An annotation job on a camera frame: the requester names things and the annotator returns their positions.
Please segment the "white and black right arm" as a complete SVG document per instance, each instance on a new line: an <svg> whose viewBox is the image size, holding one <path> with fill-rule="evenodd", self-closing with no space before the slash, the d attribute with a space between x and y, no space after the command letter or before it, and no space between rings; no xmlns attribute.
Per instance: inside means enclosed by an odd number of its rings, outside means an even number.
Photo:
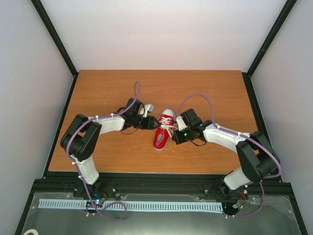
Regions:
<svg viewBox="0 0 313 235"><path fill-rule="evenodd" d="M204 143L215 143L237 153L240 167L227 174L219 185L222 197L228 198L238 188L248 183L259 183L280 172L280 160L265 135L259 131L241 133L224 128L210 120L202 121L193 109L176 118L178 130L172 140L176 144L199 139Z"/></svg>

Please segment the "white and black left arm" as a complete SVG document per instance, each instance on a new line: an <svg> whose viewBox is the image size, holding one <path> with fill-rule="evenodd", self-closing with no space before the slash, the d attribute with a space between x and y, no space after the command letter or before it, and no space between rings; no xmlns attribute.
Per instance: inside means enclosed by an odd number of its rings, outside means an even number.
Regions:
<svg viewBox="0 0 313 235"><path fill-rule="evenodd" d="M148 115L153 108L152 104L144 105L141 101L130 98L125 107L119 108L109 116L76 115L62 136L60 145L76 166L79 178L85 181L84 190L89 196L96 197L102 191L102 185L97 182L99 172L92 157L99 136L123 131L129 127L142 130L160 127L159 121Z"/></svg>

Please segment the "white shoelace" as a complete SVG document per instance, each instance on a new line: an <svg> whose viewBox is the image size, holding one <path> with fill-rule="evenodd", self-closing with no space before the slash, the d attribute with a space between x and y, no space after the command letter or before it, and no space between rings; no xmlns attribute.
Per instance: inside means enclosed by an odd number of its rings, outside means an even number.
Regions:
<svg viewBox="0 0 313 235"><path fill-rule="evenodd" d="M173 129L175 128L174 126L174 120L172 117L161 117L160 119L160 128L161 128L161 133L165 135L165 132L168 133L169 137L172 137L174 134Z"/></svg>

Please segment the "red canvas sneaker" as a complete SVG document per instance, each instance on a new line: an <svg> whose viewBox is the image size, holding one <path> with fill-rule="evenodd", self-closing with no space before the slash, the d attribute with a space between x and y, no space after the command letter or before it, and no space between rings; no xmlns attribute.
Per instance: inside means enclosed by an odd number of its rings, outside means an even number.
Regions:
<svg viewBox="0 0 313 235"><path fill-rule="evenodd" d="M172 137L172 134L174 133L173 129L175 128L174 118L175 113L170 108L164 109L160 114L158 120L160 127L157 128L153 141L153 147L155 150L163 150L168 139Z"/></svg>

